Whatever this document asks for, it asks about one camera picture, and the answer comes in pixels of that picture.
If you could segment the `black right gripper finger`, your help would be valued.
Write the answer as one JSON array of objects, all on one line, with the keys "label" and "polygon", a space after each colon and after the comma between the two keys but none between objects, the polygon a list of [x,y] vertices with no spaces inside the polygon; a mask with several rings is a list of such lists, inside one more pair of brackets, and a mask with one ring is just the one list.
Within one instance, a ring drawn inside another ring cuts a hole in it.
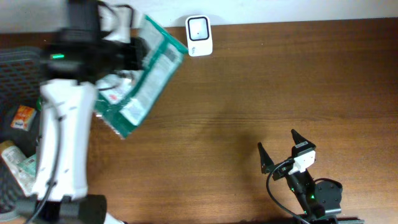
[{"label": "black right gripper finger", "polygon": [[310,141],[304,138],[301,134],[299,134],[295,129],[291,129],[291,134],[293,141],[295,143],[295,146],[305,146],[307,144],[310,144]]},{"label": "black right gripper finger", "polygon": [[274,169],[274,162],[264,149],[263,145],[261,142],[258,142],[257,148],[259,151],[260,155],[260,161],[261,161],[261,172],[263,174],[268,174]]}]

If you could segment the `green 3M wipes packet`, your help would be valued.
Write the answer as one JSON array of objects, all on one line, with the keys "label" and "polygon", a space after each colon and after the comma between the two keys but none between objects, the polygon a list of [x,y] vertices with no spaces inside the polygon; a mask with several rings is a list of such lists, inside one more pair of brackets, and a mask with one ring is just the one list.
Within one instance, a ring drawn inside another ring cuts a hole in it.
[{"label": "green 3M wipes packet", "polygon": [[121,138],[127,138],[150,113],[184,60],[188,49],[149,16],[141,20],[138,37],[149,48],[138,70],[120,70],[98,80],[94,112]]}]

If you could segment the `small orange box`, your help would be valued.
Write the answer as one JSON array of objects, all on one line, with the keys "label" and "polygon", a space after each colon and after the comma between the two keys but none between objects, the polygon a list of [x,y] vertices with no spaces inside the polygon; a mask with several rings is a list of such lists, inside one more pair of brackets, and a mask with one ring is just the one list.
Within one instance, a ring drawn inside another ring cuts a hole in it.
[{"label": "small orange box", "polygon": [[37,111],[29,106],[20,105],[11,121],[10,127],[28,131],[33,123]]}]

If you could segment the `white tube with tan cap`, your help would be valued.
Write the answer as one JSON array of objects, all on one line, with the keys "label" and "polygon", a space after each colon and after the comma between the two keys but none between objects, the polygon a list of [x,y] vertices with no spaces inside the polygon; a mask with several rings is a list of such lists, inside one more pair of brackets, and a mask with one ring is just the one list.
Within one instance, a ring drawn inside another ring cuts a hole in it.
[{"label": "white tube with tan cap", "polygon": [[12,141],[4,141],[1,143],[1,158],[6,163],[7,168],[11,171],[13,178],[23,191],[23,194],[26,197],[30,196],[35,182],[35,177],[25,173],[18,166],[18,164],[26,159],[27,156]]}]

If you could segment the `mint green small packet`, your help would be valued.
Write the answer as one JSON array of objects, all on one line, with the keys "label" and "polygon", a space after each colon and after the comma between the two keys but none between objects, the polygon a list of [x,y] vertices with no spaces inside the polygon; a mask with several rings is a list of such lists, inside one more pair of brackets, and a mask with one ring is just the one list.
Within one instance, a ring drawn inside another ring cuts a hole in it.
[{"label": "mint green small packet", "polygon": [[18,164],[18,166],[27,174],[35,177],[36,175],[36,164],[37,164],[37,156],[36,154],[24,159],[22,162]]}]

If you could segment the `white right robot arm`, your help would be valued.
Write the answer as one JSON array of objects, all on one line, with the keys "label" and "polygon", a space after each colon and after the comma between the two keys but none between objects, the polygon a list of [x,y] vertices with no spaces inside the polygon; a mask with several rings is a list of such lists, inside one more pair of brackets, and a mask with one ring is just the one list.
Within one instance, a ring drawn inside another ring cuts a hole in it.
[{"label": "white right robot arm", "polygon": [[[291,149],[291,156],[278,164],[273,162],[261,142],[257,144],[261,172],[267,176],[267,193],[279,208],[292,216],[283,223],[364,223],[365,221],[359,218],[337,217],[342,212],[340,203],[343,185],[333,179],[314,179],[308,168],[316,161],[316,145],[296,130],[292,129],[290,132],[295,143]],[[283,206],[271,192],[271,180],[279,179],[286,180],[290,191],[303,210],[302,215]]]}]

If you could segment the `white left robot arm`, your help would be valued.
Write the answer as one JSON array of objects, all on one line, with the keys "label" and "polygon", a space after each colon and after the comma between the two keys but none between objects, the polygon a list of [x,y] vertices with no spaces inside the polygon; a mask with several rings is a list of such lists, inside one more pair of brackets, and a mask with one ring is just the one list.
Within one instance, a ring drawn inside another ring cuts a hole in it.
[{"label": "white left robot arm", "polygon": [[26,223],[117,223],[104,195],[88,193],[91,118],[106,75],[142,68],[140,38],[110,40],[101,28],[103,1],[68,1],[68,25],[40,54],[42,109],[35,181],[16,212]]}]

